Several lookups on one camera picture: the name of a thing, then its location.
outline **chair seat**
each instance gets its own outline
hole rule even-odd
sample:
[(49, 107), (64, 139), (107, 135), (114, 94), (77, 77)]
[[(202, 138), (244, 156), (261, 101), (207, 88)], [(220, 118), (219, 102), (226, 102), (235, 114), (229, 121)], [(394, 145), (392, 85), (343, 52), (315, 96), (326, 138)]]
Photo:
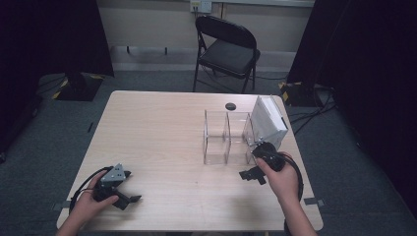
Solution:
[[(253, 65), (251, 65), (253, 52), (253, 49), (218, 39), (199, 58), (199, 63), (244, 78), (245, 74), (253, 68)], [(257, 49), (256, 54), (256, 60), (258, 61), (261, 52)]]

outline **black folding chair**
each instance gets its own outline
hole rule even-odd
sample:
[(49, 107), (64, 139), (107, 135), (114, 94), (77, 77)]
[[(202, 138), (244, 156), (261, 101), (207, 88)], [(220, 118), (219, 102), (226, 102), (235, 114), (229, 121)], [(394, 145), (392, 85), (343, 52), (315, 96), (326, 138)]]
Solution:
[[(244, 79), (241, 93), (245, 92), (252, 72), (252, 89), (254, 89), (256, 64), (261, 55), (254, 36), (242, 26), (212, 16), (198, 17), (196, 28), (199, 52), (193, 91), (196, 91), (197, 82), (208, 85), (197, 79), (200, 65), (211, 68), (214, 72), (218, 71), (237, 79)], [(203, 35), (214, 38), (215, 42), (207, 47)]]

